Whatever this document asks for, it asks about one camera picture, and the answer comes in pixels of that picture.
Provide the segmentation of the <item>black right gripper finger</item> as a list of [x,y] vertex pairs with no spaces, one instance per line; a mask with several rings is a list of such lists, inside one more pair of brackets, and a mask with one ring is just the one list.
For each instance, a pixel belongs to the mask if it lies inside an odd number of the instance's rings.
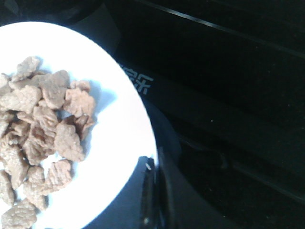
[[167,223],[167,196],[159,159],[150,157],[144,165],[139,228],[164,229]]

